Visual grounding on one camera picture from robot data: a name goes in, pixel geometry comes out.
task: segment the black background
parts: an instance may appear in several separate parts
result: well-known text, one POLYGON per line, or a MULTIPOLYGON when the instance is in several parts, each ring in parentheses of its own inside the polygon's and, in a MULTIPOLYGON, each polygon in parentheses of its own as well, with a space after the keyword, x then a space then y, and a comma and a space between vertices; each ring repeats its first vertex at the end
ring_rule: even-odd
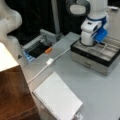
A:
MULTIPOLYGON (((55 33, 51 0, 6 0, 6 2, 22 16, 22 26, 10 33, 15 35, 21 44, 26 44, 39 35, 41 28, 55 33)), ((57 2, 61 32, 63 34, 68 32, 79 34, 80 26, 86 16, 71 16, 66 11, 66 0, 57 0, 57 2)), ((120 0, 109 0, 109 5, 120 7, 120 0)))

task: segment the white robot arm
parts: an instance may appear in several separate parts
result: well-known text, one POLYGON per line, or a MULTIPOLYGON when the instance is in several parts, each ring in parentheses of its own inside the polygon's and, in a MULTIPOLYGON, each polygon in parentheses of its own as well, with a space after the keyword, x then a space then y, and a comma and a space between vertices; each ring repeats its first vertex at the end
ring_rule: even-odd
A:
POLYGON ((17 29, 21 24, 21 15, 17 11, 10 9, 5 0, 0 0, 0 42, 7 47, 16 61, 21 66, 24 66, 27 64, 27 60, 22 53, 17 38, 7 35, 17 29))
POLYGON ((67 0, 67 10, 75 16, 87 15, 81 26, 81 43, 93 46, 107 36, 108 14, 107 0, 67 0))

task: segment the white table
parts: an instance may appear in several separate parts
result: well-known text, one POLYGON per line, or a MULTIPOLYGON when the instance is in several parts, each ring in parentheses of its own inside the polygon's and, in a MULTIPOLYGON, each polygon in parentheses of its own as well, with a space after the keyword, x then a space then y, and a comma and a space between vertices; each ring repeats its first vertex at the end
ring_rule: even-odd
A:
MULTIPOLYGON (((23 68, 27 81, 34 77, 52 57, 64 52, 79 38, 69 33, 53 46, 49 55, 42 54, 31 64, 23 68)), ((29 84, 31 92, 39 86, 53 71, 57 72, 69 88, 83 102, 81 114, 85 120, 118 120, 120 117, 120 64, 108 76, 103 76, 71 59, 70 51, 48 67, 40 76, 29 84)))

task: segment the orange object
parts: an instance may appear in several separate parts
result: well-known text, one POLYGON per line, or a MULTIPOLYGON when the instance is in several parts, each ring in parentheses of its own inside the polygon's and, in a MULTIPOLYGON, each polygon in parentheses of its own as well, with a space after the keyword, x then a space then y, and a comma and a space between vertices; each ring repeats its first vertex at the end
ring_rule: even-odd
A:
POLYGON ((52 48, 50 47, 50 48, 48 48, 48 49, 45 51, 45 53, 46 53, 46 54, 49 54, 51 51, 52 51, 52 48))

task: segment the wooden surface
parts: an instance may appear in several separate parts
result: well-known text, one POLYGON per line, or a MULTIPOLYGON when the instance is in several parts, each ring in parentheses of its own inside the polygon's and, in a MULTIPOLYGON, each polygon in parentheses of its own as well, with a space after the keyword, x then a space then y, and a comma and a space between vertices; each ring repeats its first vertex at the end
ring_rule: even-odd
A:
POLYGON ((0 72, 0 120, 39 120, 20 66, 0 72))

